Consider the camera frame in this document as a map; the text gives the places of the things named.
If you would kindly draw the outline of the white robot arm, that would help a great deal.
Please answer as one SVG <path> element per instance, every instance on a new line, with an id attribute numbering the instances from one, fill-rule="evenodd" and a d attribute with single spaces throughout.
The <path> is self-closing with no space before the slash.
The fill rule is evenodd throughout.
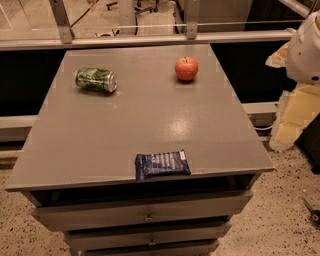
<path id="1" fill-rule="evenodd" d="M 320 10 L 310 14 L 265 64 L 285 67 L 287 77 L 297 83 L 279 99 L 269 140 L 272 150 L 286 151 L 320 113 Z"/>

